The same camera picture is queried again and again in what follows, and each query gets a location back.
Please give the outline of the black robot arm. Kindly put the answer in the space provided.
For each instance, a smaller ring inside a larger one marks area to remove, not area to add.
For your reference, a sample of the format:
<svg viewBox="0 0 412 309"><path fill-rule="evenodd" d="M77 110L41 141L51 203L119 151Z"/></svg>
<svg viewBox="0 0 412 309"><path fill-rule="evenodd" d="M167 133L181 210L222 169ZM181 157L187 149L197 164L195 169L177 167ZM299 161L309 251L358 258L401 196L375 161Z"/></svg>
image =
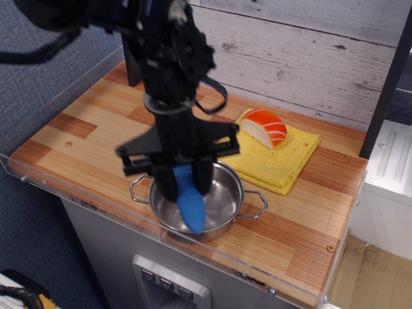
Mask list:
<svg viewBox="0 0 412 309"><path fill-rule="evenodd" d="M16 7L37 27L59 35L34 51L3 52L5 64L49 61L89 25L120 33L144 83L144 105L155 118L148 132L117 148L124 173L153 176L164 198L175 201L176 167L189 164L197 189L209 192L214 162L239 151L239 127L206 122L192 112L200 83L223 97L227 91L207 75L215 67L214 49L187 1L17 1Z"/></svg>

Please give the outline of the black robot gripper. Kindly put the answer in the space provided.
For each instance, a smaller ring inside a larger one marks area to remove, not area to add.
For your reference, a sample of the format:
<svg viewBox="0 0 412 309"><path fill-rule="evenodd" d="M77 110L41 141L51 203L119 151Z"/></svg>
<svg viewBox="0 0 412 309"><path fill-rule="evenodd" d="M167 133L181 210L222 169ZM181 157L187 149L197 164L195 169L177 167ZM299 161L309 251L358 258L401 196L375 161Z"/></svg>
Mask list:
<svg viewBox="0 0 412 309"><path fill-rule="evenodd" d="M163 197L176 201L173 167L191 164L197 189L207 194L213 180L213 162L239 153L239 126L201 120L191 108L166 115L156 113L154 117L155 123L148 131L116 149L124 174L151 174Z"/></svg>

